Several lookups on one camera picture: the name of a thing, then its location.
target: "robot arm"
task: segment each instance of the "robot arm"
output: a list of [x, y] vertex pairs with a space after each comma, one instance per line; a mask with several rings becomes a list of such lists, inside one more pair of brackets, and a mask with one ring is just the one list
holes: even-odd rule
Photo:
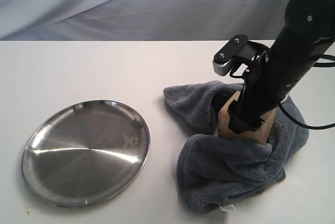
[[241, 64], [248, 66], [240, 76], [244, 89], [228, 108], [229, 129], [258, 130], [264, 123], [260, 116], [280, 104], [334, 40], [334, 0], [290, 0], [285, 26], [270, 49], [245, 35], [233, 37], [213, 60], [222, 76], [236, 77]]

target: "microfiber towel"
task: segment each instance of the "microfiber towel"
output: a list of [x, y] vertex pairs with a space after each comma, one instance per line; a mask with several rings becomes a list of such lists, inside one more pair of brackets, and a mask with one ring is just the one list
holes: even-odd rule
[[[241, 84], [213, 81], [164, 89], [167, 111], [193, 134], [179, 155], [176, 178], [180, 201], [198, 214], [260, 194], [282, 181], [284, 164], [307, 142], [308, 130], [279, 109], [265, 145], [250, 138], [214, 136], [218, 110], [241, 88]], [[283, 107], [304, 122], [290, 97]]]

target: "white table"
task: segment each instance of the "white table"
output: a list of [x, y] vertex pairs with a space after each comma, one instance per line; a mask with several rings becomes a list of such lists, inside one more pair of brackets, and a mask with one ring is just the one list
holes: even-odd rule
[[[165, 111], [162, 90], [236, 82], [213, 71], [213, 55], [224, 43], [0, 42], [0, 223], [335, 223], [335, 129], [311, 131], [307, 145], [285, 166], [286, 180], [236, 204], [238, 212], [198, 216], [179, 205], [174, 171], [187, 136]], [[292, 91], [309, 124], [335, 121], [334, 81], [335, 69], [314, 68]], [[53, 207], [25, 185], [23, 149], [48, 117], [92, 99], [123, 102], [144, 117], [151, 133], [148, 160], [112, 200], [78, 209]]]

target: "stainless steel plate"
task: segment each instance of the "stainless steel plate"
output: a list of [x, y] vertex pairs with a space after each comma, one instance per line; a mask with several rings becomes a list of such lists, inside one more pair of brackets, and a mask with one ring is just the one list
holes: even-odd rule
[[129, 185], [146, 161], [149, 143], [146, 122], [129, 106], [84, 102], [55, 114], [32, 135], [22, 173], [51, 204], [91, 205]]

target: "white cloth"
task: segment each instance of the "white cloth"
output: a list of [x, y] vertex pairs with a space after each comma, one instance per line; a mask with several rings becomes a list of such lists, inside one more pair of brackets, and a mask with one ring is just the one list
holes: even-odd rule
[[0, 0], [0, 38], [225, 40], [244, 33], [275, 39], [288, 1]]

